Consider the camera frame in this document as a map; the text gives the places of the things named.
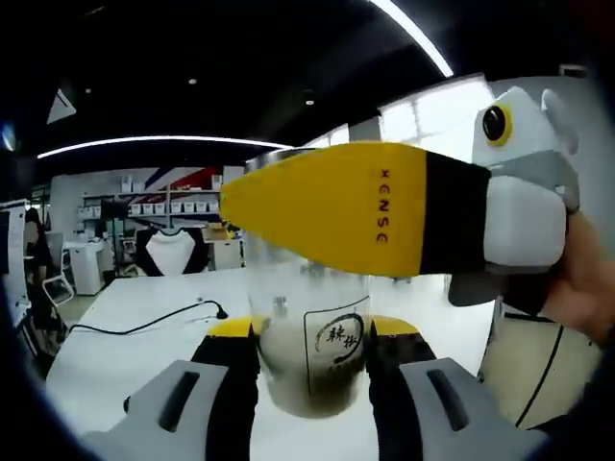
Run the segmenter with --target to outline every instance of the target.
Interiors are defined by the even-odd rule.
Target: black circle
[[[491,106],[482,117],[482,130],[487,139],[497,141],[504,135],[506,116],[502,108]]]

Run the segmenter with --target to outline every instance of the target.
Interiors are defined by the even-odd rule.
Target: black cable
[[[528,414],[529,409],[531,408],[531,405],[536,400],[536,396],[538,396],[538,393],[540,392],[540,388],[544,384],[545,379],[547,378],[547,375],[549,374],[549,370],[551,369],[551,366],[554,363],[555,354],[557,353],[557,348],[559,347],[559,341],[561,340],[561,335],[563,332],[564,332],[564,327],[559,327],[559,331],[557,332],[557,337],[555,338],[555,344],[553,344],[553,350],[551,351],[551,356],[549,357],[549,360],[547,361],[547,366],[545,367],[545,371],[542,373],[542,376],[540,377],[540,380],[538,381],[538,385],[536,386],[536,389],[534,389],[534,393],[529,398],[526,408],[521,413],[521,416],[517,420],[517,423],[515,423],[517,427],[519,427],[519,424],[523,421],[523,419]]]
[[[145,324],[145,325],[141,325],[140,327],[135,327],[135,328],[131,328],[131,329],[127,329],[126,331],[113,331],[113,330],[109,330],[109,329],[101,329],[101,328],[97,328],[97,327],[91,327],[90,325],[82,325],[82,324],[75,324],[73,325],[70,330],[68,331],[69,333],[75,329],[75,328],[83,328],[83,329],[91,329],[92,331],[97,331],[99,333],[106,333],[106,334],[114,334],[117,336],[124,336],[125,334],[131,334],[134,333],[135,331],[139,331],[140,329],[144,329],[144,328],[148,328],[153,324],[157,324],[158,322],[164,320],[164,319],[168,319],[169,317],[172,317],[176,314],[179,314],[181,312],[187,311],[189,309],[193,309],[194,307],[197,307],[201,304],[207,304],[207,303],[213,303],[215,305],[218,306],[218,312],[215,314],[216,319],[226,319],[227,317],[229,317],[229,314],[227,314],[225,312],[225,310],[222,308],[222,306],[220,305],[219,302],[214,301],[214,300],[207,300],[207,301],[199,301],[198,303],[195,304],[191,304],[188,305],[186,307],[182,307],[181,309],[177,309],[173,312],[170,312],[166,315],[163,315],[162,317],[159,317],[156,320],[153,320],[152,322]]]

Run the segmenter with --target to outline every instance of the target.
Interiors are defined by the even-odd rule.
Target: led light strip
[[[75,144],[74,146],[60,147],[53,151],[38,154],[37,158],[46,158],[54,156],[55,154],[61,154],[62,152],[75,151],[77,149],[83,149],[85,147],[103,146],[105,144],[119,144],[121,142],[134,142],[134,141],[210,141],[210,142],[226,142],[229,144],[244,144],[250,146],[271,147],[274,149],[292,149],[293,146],[287,146],[285,144],[276,144],[275,142],[265,141],[253,141],[251,139],[235,139],[232,137],[215,137],[215,136],[184,136],[174,134],[162,134],[152,136],[130,136],[130,137],[115,137],[113,139],[101,139],[99,141],[84,142],[82,144]]]
[[[416,41],[423,51],[427,53],[427,55],[431,58],[433,63],[440,69],[442,75],[445,77],[453,76],[453,69],[446,62],[444,57],[440,54],[435,45],[427,38],[425,33],[417,26],[412,19],[407,17],[407,15],[400,10],[400,8],[395,5],[390,0],[368,0],[373,3],[376,7],[380,8],[383,12],[385,12],[391,19],[397,22],[402,29],[404,29],[409,36],[411,36],[414,41]]]

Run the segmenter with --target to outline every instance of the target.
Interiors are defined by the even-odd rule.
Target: human hand
[[[598,234],[581,212],[568,226],[561,274],[543,313],[603,344],[615,323],[615,263],[605,260]]]

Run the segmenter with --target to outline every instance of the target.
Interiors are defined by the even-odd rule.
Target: robot eye
[[[482,117],[482,130],[492,146],[502,147],[512,134],[512,118],[507,108],[495,104]]]

